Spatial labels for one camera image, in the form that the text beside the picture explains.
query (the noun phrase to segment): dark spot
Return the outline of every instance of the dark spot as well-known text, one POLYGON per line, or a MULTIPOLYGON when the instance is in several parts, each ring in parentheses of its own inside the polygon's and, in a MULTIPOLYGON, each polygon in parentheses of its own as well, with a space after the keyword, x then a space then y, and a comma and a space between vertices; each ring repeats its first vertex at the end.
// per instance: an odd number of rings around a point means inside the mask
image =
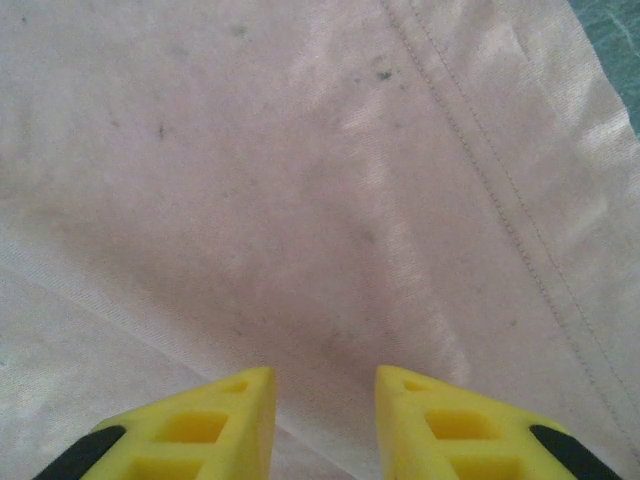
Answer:
POLYGON ((231 190, 222 192, 222 198, 235 197, 238 194, 238 187, 233 187, 231 190))
POLYGON ((247 27, 245 27, 244 25, 233 25, 231 27, 231 34, 234 37, 242 37, 246 33, 247 33, 247 27))
POLYGON ((362 238, 364 238, 368 243, 376 243, 376 236, 371 230, 365 230, 364 232, 362 232, 362 238))
POLYGON ((322 342, 321 348, 324 352, 331 352, 335 349, 336 343, 340 341, 340 332, 338 329, 334 328, 325 341, 322 342))
POLYGON ((184 48, 182 45, 172 45, 170 51, 176 57, 184 58, 189 56, 189 50, 184 48))
POLYGON ((393 73, 391 73, 391 70, 378 72, 378 80, 380 81, 389 80, 392 76, 393 76, 393 73))

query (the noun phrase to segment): shiny fabric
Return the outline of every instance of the shiny fabric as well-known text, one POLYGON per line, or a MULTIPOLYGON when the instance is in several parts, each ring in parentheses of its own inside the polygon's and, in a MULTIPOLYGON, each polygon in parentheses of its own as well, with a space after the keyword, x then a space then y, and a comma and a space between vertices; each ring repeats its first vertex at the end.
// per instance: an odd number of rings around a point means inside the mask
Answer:
POLYGON ((640 476, 640 148, 563 0, 33 0, 0 29, 0 472, 245 367, 373 479, 395 364, 640 476))

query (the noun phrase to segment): fabric seam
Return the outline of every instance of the fabric seam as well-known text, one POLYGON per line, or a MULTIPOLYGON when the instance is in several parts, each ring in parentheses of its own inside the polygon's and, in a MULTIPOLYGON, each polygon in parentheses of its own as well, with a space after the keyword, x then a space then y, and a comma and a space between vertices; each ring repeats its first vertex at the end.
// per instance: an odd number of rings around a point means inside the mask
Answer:
MULTIPOLYGON (((429 43, 431 43, 431 45, 433 46, 434 51, 437 53, 438 58, 440 59, 440 61, 442 62, 442 65, 444 66, 445 70, 447 71, 447 74, 449 75, 449 77, 451 77, 451 80, 453 81, 453 83, 455 84, 456 88, 458 89, 458 92, 460 93, 460 95, 462 96, 465 105, 467 106, 467 108, 469 108, 469 112, 471 113, 474 123, 476 124, 476 126, 478 127, 478 130, 480 130, 480 133, 482 134, 483 138, 487 141, 487 145, 489 146, 490 150, 491 150, 491 154, 492 156, 496 159, 496 161, 500 164, 500 168, 502 169, 502 171, 504 172, 504 174, 506 175, 507 179, 509 180, 509 184, 511 185, 511 188, 513 189, 516 198, 518 199, 518 203, 520 205, 520 207, 522 208, 522 210, 524 211, 526 217, 529 219, 529 221, 531 222, 535 232, 536 232, 536 237, 537 239, 540 241, 540 244, 542 245, 544 252, 547 256, 547 258, 549 259, 549 262, 551 263, 551 265, 553 266, 553 268, 555 269, 556 273, 558 274, 558 276, 560 277, 560 279, 562 280, 562 284, 564 285, 567 293, 569 294, 571 301, 573 303, 573 305, 576 307, 576 310, 578 311, 578 313, 580 314, 580 318, 582 319, 582 322, 587 326, 590 335, 593 337, 594 341, 596 342, 596 344, 598 345, 598 349, 600 350, 600 353, 602 353, 602 356, 605 358, 605 360, 607 361, 607 365, 609 366, 609 369, 611 370, 611 372, 613 373, 615 379, 618 381, 618 383, 620 384, 620 386, 622 387, 622 390, 624 391, 624 393, 626 394, 627 398, 629 399, 629 402, 631 403, 631 405, 633 406, 636 414, 638 416, 640 416, 640 411, 638 410, 638 407, 636 406, 635 402, 633 401, 631 395, 629 394, 629 392, 627 391, 624 382, 622 381, 622 379, 620 378, 620 376, 618 375, 618 372, 616 372, 615 368, 613 367, 613 365, 611 364, 611 360, 609 359, 609 356, 607 355, 607 353, 604 350, 604 347, 602 346, 602 342, 598 339, 598 337, 595 334, 595 330, 593 328, 593 325, 591 324, 591 322, 589 321, 589 319, 587 318, 586 313, 584 313, 584 310, 582 309, 582 307, 580 306, 578 299, 576 298, 575 294, 573 293, 573 291, 571 290, 571 287, 569 286, 566 277, 564 275, 564 272, 562 271, 562 269, 560 268, 560 265, 558 265, 558 263, 555 261, 555 259, 553 258, 553 256, 551 255, 551 252, 547 246, 547 243, 544 241, 544 239, 542 238, 542 232, 540 231, 536 221, 533 219, 533 215, 531 214, 531 211, 529 209, 529 207, 527 207, 526 203, 524 202, 524 199, 522 197, 522 194, 520 193, 520 191, 518 190, 518 188, 515 185, 515 181, 513 179, 513 177, 511 176, 511 174, 509 173, 509 171, 507 170, 507 167, 504 163, 504 161, 502 160, 502 158, 500 158, 500 156, 498 155, 498 152, 493 144, 493 142, 491 141, 491 138, 489 137, 489 134, 487 133, 487 131, 485 130, 485 128, 482 126, 482 123, 480 122, 480 119, 478 118, 478 114, 476 113, 475 109, 473 108, 472 104, 471 104, 471 100, 469 99, 469 96, 464 92, 464 90, 462 89, 462 86, 460 85, 460 82, 458 81, 458 79, 456 78, 455 74, 453 73, 453 71, 451 70, 451 68, 449 67, 449 64, 447 63, 446 59, 444 58, 444 54, 442 53, 442 51, 440 50, 440 48, 438 48, 438 45, 436 44, 435 40, 433 39, 433 35, 431 34, 431 32, 427 29, 424 20, 422 19, 422 17, 420 16, 420 14, 418 13, 418 11, 416 10, 415 6, 413 4, 410 3, 411 6, 411 10, 413 11, 414 15, 416 16, 416 19, 418 20, 418 23, 420 25, 421 30, 425 33, 425 35, 427 36, 427 39, 429 40, 429 43)), ((564 324, 564 322, 562 322, 560 320, 560 316, 559 314, 557 314, 556 312, 554 312, 554 317, 556 317, 556 321, 558 322, 558 324, 560 325, 560 327, 564 330, 566 328, 566 325, 564 324)))
MULTIPOLYGON (((542 294, 542 297, 544 298, 545 302, 547 303, 547 305, 548 305, 548 307, 549 307, 549 309, 550 309, 550 311, 551 311, 556 323, 559 325, 560 329, 562 330, 562 332, 564 334, 564 337, 567 339, 569 345, 571 346, 572 350, 574 351, 574 353, 576 355, 576 358, 578 359, 578 361, 582 365, 585 373, 587 374, 587 377, 589 379, 589 383, 591 384, 593 389, 597 392, 598 396, 600 397, 600 399, 602 400, 602 402, 606 406, 607 410, 609 410, 609 413, 611 414, 616 426, 618 427, 620 432, 624 435, 624 437, 625 437, 625 439, 627 441, 627 445, 629 446, 629 448, 631 450, 631 453, 633 454, 634 458, 636 459, 637 464, 640 466, 640 452, 638 452, 638 450, 636 450, 636 448, 634 447, 634 445, 633 445, 633 443, 631 441, 631 437, 629 436, 629 434, 626 431, 626 429, 622 426, 622 423, 621 423, 621 421, 620 421, 620 419, 618 417, 618 414, 613 409, 613 406, 609 402, 608 398, 602 392, 602 390, 596 385, 595 377, 594 377, 592 369, 586 363, 582 353, 580 352, 580 349, 579 349, 577 343, 575 342, 575 340, 573 340, 572 336, 567 331, 566 323, 561 319, 561 317, 560 317, 560 315, 558 313, 558 309, 557 309, 555 303, 553 302, 553 300, 551 299, 549 291, 545 287, 544 283, 542 282, 542 279, 539 277, 535 267, 533 266, 533 262, 531 260, 531 257, 529 255, 529 253, 527 252, 526 248, 524 247, 524 244, 523 244, 519 234, 516 232, 515 228, 513 227, 513 225, 511 224, 511 222, 507 218, 507 215, 506 215, 505 210, 504 210, 504 208, 502 206, 502 203, 500 202, 500 200, 498 199, 497 194, 493 190, 491 182, 489 181, 489 179, 488 179, 487 175, 485 174, 484 170, 480 167, 477 159, 474 157, 474 155, 473 155, 473 153, 471 151, 471 147, 469 146, 469 143, 466 140, 465 135, 462 133, 462 130, 461 130, 460 126, 458 125, 458 123, 453 118, 453 115, 452 115, 451 111, 445 106, 444 100, 442 99, 442 97, 440 96, 438 91, 436 90, 435 84, 433 83, 431 78, 427 75, 424 65, 418 59, 413 47, 409 43, 409 39, 408 39, 407 35, 404 33, 404 31, 400 27, 400 24, 398 22, 398 19, 397 19, 396 15, 391 11, 391 8, 389 6, 388 1, 387 0, 380 0, 380 3, 382 4, 384 10, 387 13, 387 15, 388 15, 388 17, 390 19, 390 23, 391 23, 392 27, 394 28, 394 30, 396 30, 396 32, 400 36, 400 39, 402 40, 403 44, 405 45, 405 48, 407 49, 407 52, 409 53, 409 56, 411 57, 416 69, 418 70, 418 73, 420 74, 420 76, 423 78, 423 80, 427 84, 427 87, 431 90, 436 102, 438 103, 438 105, 440 106, 442 111, 445 113, 445 116, 447 118, 447 121, 448 121, 451 129, 454 131, 454 133, 458 137, 458 140, 462 144, 462 147, 463 147, 463 149, 464 149, 469 161, 471 162, 471 164, 473 165, 476 173, 480 177, 480 180, 481 180, 485 190, 489 194, 489 197, 491 198, 491 201, 493 202, 494 207, 495 207, 496 211, 498 212, 498 215, 499 215, 499 217, 500 217, 500 219, 502 221, 503 226, 505 227, 505 229, 507 230, 507 233, 509 234, 509 236, 511 237, 512 241, 514 242, 514 244, 515 244, 515 246, 516 246, 516 248, 517 248, 517 250, 518 250, 518 252, 519 252, 519 254, 520 254, 520 256, 521 256, 521 258, 522 258, 522 260, 523 260, 523 262, 524 262, 524 264, 525 264, 525 266, 526 266, 526 268, 527 268, 527 270, 529 272, 529 274, 531 275, 531 277, 535 281, 536 286, 540 290, 540 293, 542 294)), ((538 237, 538 240, 540 241, 541 245, 543 246, 543 248, 545 250, 545 253, 547 254, 547 257, 549 258, 552 266, 556 270, 556 273, 559 275, 559 277, 563 281, 563 284, 564 284, 565 288, 567 289, 567 291, 569 292, 569 294, 570 294, 570 296, 571 296, 571 298, 573 300, 574 306, 577 308, 581 318, 583 319, 583 322, 585 322, 586 325, 588 326, 589 331, 591 332, 592 337, 596 341, 596 344, 599 346, 600 352, 603 354, 603 356, 604 356, 604 358, 605 358, 610 370, 612 371, 612 373, 614 374, 615 378, 620 383, 623 391, 625 392, 625 394, 627 395, 627 397, 630 400, 629 393, 627 392, 627 390, 626 390, 624 384, 622 383, 620 377, 617 375, 617 372, 615 372, 615 370, 611 366, 609 358, 607 357, 607 355, 604 353, 604 351, 602 349, 601 343, 598 341, 598 339, 593 334, 594 332, 593 332, 592 326, 586 320, 586 318, 585 318, 586 316, 585 316, 584 312, 582 311, 580 305, 577 303, 577 300, 576 300, 575 296, 573 295, 573 293, 569 289, 569 287, 567 285, 567 282, 566 282, 566 279, 565 279, 562 271, 560 270, 559 266, 556 264, 556 262, 553 260, 553 258, 551 256, 551 254, 549 253, 549 250, 548 250, 545 242, 542 240, 541 232, 540 232, 537 224, 535 223, 535 221, 531 217, 529 209, 524 204, 524 201, 522 199, 521 194, 516 189, 514 181, 513 181, 513 178, 511 177, 509 172, 506 170, 504 162, 502 161, 502 159, 500 159, 500 157, 498 156, 498 154, 497 154, 497 152, 495 150, 495 147, 493 146, 493 143, 489 140, 489 136, 487 135, 486 130, 481 126, 477 114, 475 113, 475 111, 471 107, 471 104, 469 103, 467 95, 463 92, 459 82, 457 81, 457 79, 455 78, 453 73, 451 72, 451 69, 449 68, 448 64, 446 63, 446 60, 443 58, 442 53, 440 52, 440 50, 438 49, 436 43, 434 42, 433 36, 431 35, 431 33, 428 31, 428 29, 423 24, 423 22, 422 22, 420 16, 418 15, 418 12, 416 11, 415 7, 413 5, 410 5, 410 8, 412 9, 414 15, 416 16, 416 19, 418 21, 418 24, 420 25, 420 28, 423 30, 423 32, 427 36, 427 39, 429 40, 429 43, 431 43, 431 46, 436 51, 436 54, 438 55, 438 58, 439 58, 440 62, 443 64, 447 74, 449 75, 449 77, 451 78, 453 83, 456 85, 459 93, 462 95, 462 97, 463 97, 463 99, 465 101, 465 105, 470 110, 470 112, 471 112, 471 114, 473 116, 474 122, 476 123, 476 126, 478 126, 481 134, 483 135, 483 138, 485 139, 485 141, 489 145, 494 158, 499 162, 499 164, 502 167, 503 172, 507 175, 507 177, 509 179, 509 182, 511 184, 511 187, 514 190, 514 193, 516 194, 516 197, 518 198, 520 207, 523 208, 523 210, 525 212, 525 215, 531 221, 531 223, 532 223, 532 225, 533 225, 533 227, 534 227, 534 229, 536 231, 536 236, 538 237)), ((634 410, 637 412, 638 409, 637 409, 636 405, 633 403, 633 401, 630 400, 630 402, 631 402, 631 405, 633 406, 634 410)))

